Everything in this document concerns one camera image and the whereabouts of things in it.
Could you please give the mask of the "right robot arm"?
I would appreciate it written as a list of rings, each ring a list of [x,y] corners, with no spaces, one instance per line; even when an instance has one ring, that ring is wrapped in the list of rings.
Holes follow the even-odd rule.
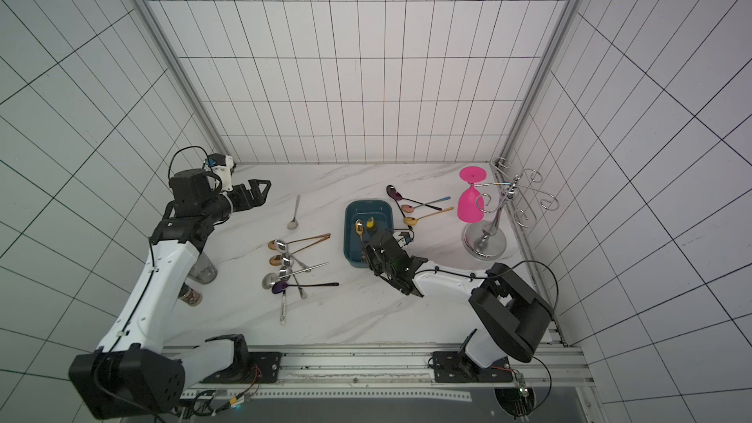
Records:
[[[386,231],[362,248],[369,269],[405,295],[452,300],[475,313],[456,352],[434,352],[429,366],[439,383],[511,382],[509,360],[529,363],[548,331],[553,307],[510,266],[486,271],[440,266],[413,257]]]

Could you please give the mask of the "gold ornate-handle spoon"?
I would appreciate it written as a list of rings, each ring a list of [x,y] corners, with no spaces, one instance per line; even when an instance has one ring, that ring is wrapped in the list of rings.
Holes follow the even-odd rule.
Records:
[[[354,226],[354,228],[356,229],[356,233],[358,233],[358,237],[360,237],[360,240],[363,240],[365,228],[361,219],[356,220],[356,225]]]

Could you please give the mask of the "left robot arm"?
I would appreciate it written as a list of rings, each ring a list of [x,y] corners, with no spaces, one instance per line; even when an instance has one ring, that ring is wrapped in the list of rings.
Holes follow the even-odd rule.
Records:
[[[271,183],[233,184],[230,160],[182,170],[168,183],[174,198],[148,243],[144,268],[123,310],[94,352],[80,354],[69,378],[93,417],[107,420],[158,417],[178,406],[183,391],[221,376],[245,378],[252,368],[240,334],[213,337],[170,358],[163,353],[166,327],[181,300],[197,303],[187,284],[192,269],[207,269],[201,256],[217,224],[266,202]]]

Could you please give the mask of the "teal storage box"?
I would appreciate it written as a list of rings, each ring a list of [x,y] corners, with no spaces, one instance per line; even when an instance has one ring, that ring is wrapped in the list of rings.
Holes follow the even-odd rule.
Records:
[[[354,268],[367,268],[362,248],[377,233],[394,230],[393,210],[383,200],[365,199],[348,204],[344,219],[344,247],[346,260]]]

